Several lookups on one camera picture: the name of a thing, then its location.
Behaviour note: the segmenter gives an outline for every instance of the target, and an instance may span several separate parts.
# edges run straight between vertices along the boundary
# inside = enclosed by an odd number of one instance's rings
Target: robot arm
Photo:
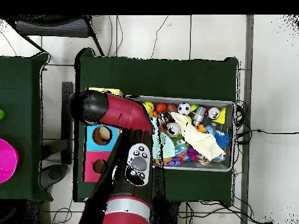
[[[152,125],[142,104],[84,90],[71,98],[71,115],[83,124],[122,130],[79,224],[150,224]]]

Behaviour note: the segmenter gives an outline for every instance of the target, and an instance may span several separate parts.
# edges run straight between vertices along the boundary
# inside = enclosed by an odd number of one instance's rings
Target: gray plastic bin
[[[179,105],[180,103],[187,102],[190,105],[198,104],[202,107],[217,107],[220,110],[226,107],[225,111],[225,123],[217,123],[217,129],[223,132],[227,132],[230,135],[230,145],[224,149],[226,152],[225,161],[223,162],[211,162],[209,165],[201,165],[198,162],[182,163],[178,167],[164,166],[165,169],[176,169],[176,170],[201,170],[201,171],[211,171],[211,172],[228,172],[232,169],[234,165],[234,146],[235,146],[235,119],[236,119],[236,106],[234,102],[231,101],[219,101],[219,100],[199,100],[199,99],[183,99],[183,98],[169,98],[169,97],[154,97],[154,96],[127,96],[137,102],[152,102],[154,105],[157,103],[174,103]],[[212,120],[204,118],[203,124],[209,125]]]

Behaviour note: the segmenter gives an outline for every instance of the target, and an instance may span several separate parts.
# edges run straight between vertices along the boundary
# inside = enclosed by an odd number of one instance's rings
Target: red ball
[[[172,103],[167,105],[167,111],[169,111],[170,113],[177,113],[178,112],[178,107]]]
[[[162,112],[164,112],[166,110],[167,110],[166,104],[164,104],[164,103],[158,103],[157,104],[157,106],[156,106],[156,112],[157,113],[162,113]]]

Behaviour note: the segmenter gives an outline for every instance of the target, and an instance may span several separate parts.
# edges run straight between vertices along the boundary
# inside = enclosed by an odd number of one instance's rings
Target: pink box
[[[93,171],[92,165],[96,160],[108,160],[110,151],[86,151],[86,161],[85,161],[85,176],[82,178],[83,182],[98,182],[100,179],[100,174]]]

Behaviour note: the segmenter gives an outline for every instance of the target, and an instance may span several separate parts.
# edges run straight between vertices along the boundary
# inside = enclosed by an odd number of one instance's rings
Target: circular hole
[[[97,174],[103,174],[106,173],[108,169],[108,165],[106,161],[104,160],[97,160],[93,165],[92,165],[93,171]]]
[[[106,126],[96,127],[92,139],[98,145],[107,145],[112,139],[112,131]]]

